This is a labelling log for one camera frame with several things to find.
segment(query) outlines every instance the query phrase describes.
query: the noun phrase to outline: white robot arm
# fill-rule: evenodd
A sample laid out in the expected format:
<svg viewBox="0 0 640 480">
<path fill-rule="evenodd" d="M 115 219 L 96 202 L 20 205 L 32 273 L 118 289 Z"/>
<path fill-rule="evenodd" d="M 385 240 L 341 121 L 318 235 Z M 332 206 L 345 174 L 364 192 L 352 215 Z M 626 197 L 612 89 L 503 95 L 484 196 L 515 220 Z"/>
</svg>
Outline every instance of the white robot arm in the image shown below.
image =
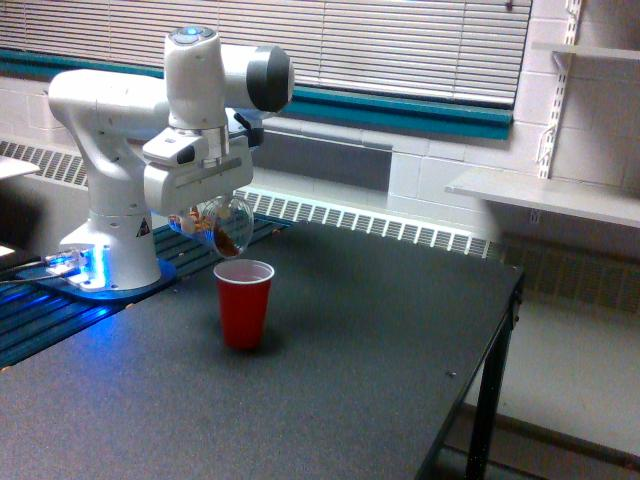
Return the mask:
<svg viewBox="0 0 640 480">
<path fill-rule="evenodd" d="M 67 278 L 79 288 L 128 290 L 157 281 L 150 209 L 180 215 L 250 183 L 248 139 L 229 139 L 229 109 L 277 112 L 293 91 L 293 65 L 282 49 L 222 46 L 204 27 L 167 36 L 164 70 L 165 80 L 69 71 L 50 85 L 51 111 L 87 169 L 89 219 L 61 242 L 61 250 L 90 252 L 81 273 Z M 130 139 L 147 141 L 144 158 Z"/>
</svg>

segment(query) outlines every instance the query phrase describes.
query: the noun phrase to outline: white shelf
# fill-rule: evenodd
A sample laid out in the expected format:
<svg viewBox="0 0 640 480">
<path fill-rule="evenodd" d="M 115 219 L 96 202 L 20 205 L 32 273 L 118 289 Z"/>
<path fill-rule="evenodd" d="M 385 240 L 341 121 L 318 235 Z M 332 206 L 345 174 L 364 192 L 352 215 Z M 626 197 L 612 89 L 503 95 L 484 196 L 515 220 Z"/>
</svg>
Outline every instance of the white shelf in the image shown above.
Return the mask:
<svg viewBox="0 0 640 480">
<path fill-rule="evenodd" d="M 640 194 L 619 189 L 483 168 L 467 171 L 445 189 L 492 202 L 640 228 Z"/>
<path fill-rule="evenodd" d="M 535 50 L 549 50 L 553 53 L 577 55 L 579 57 L 640 62 L 640 50 L 621 50 L 618 48 L 588 47 L 544 42 L 533 42 L 533 48 Z"/>
<path fill-rule="evenodd" d="M 17 177 L 28 173 L 35 173 L 40 170 L 33 163 L 23 162 L 0 155 L 0 180 L 5 178 Z"/>
</svg>

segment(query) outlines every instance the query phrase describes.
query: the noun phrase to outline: table surface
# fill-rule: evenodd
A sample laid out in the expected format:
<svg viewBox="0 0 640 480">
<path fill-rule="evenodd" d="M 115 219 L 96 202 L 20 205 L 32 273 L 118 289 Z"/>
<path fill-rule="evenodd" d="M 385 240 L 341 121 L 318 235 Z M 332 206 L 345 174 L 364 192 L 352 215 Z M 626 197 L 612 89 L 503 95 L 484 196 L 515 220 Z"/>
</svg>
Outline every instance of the table surface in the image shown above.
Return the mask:
<svg viewBox="0 0 640 480">
<path fill-rule="evenodd" d="M 40 170 L 36 165 L 0 155 L 0 180 L 35 173 Z"/>
<path fill-rule="evenodd" d="M 200 272 L 0 374 L 2 475 L 415 477 L 522 272 L 317 225 L 247 256 L 277 272 L 259 351 Z"/>
</svg>

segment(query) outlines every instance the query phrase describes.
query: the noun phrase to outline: window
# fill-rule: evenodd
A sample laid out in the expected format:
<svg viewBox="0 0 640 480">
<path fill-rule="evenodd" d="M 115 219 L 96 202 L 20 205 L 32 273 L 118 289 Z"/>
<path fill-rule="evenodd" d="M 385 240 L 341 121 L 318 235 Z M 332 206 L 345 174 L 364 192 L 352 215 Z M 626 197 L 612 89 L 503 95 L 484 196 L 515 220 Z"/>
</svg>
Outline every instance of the window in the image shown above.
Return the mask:
<svg viewBox="0 0 640 480">
<path fill-rule="evenodd" d="M 304 86 L 513 106 L 531 0 L 0 0 L 0 48 L 160 66 L 188 23 L 285 48 Z"/>
</svg>

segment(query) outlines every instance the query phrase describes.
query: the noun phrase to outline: red plastic cup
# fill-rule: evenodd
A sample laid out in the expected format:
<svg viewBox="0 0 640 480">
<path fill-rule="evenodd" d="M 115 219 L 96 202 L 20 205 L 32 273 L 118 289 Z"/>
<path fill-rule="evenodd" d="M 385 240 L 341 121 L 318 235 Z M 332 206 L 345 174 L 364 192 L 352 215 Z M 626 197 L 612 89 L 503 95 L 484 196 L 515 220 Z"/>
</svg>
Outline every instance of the red plastic cup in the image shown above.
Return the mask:
<svg viewBox="0 0 640 480">
<path fill-rule="evenodd" d="M 224 343 L 240 350 L 260 345 L 275 270 L 257 260 L 229 260 L 213 269 L 218 284 Z"/>
</svg>

